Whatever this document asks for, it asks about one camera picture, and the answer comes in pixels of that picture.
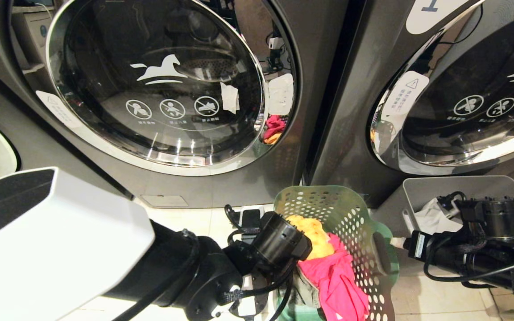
green perforated basket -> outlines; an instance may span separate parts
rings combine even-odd
[[[398,280],[398,258],[390,245],[392,233],[384,224],[370,219],[357,193],[342,186],[288,187],[275,198],[275,211],[285,218],[294,214],[316,218],[326,232],[338,235],[352,256],[355,283],[369,298],[366,320],[394,320],[390,292]],[[316,309],[291,305],[282,318],[320,320]]]

front-load washer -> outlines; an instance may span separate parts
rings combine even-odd
[[[377,207],[410,176],[514,162],[514,0],[367,1],[338,81],[308,184]]]
[[[32,118],[26,106],[0,81],[0,177],[18,170],[57,166],[111,193],[127,192],[106,173],[70,146],[42,119]]]
[[[153,207],[269,203],[302,177],[347,5],[0,0],[0,78]]]

white label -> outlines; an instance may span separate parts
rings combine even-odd
[[[269,81],[269,114],[285,116],[291,112],[293,103],[293,78],[291,74],[282,75]]]
[[[408,71],[396,82],[383,108],[383,115],[408,114],[430,79],[415,71]]]
[[[422,252],[424,251],[424,241],[426,237],[423,234],[418,235],[418,244],[416,244],[416,258],[422,258]]]
[[[223,82],[220,82],[220,85],[222,89],[223,110],[236,114],[237,110],[239,110],[239,91],[234,86],[226,85]]]
[[[416,0],[406,20],[411,34],[422,34],[463,6],[468,0]]]
[[[65,104],[63,104],[61,98],[40,90],[37,90],[35,94],[37,94],[43,104],[47,106],[53,115],[59,118],[59,120],[65,124],[65,126],[68,128],[78,128],[83,126],[83,123],[75,115],[73,115],[73,112],[71,112],[65,106]]]

tile floor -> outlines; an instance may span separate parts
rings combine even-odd
[[[273,205],[265,206],[271,210]],[[206,210],[153,210],[148,209],[154,221],[179,231],[184,228],[212,237],[221,247],[227,245],[227,235],[233,230],[223,209]],[[411,260],[398,250],[400,278],[392,290],[397,321],[500,321],[497,307],[489,290],[471,290],[459,283],[434,282],[423,275],[422,264]],[[441,270],[433,273],[446,275]],[[98,297],[73,311],[63,321],[108,321],[133,303]],[[181,309],[149,306],[134,318],[136,321],[186,320]],[[220,321],[239,321],[225,313]]]

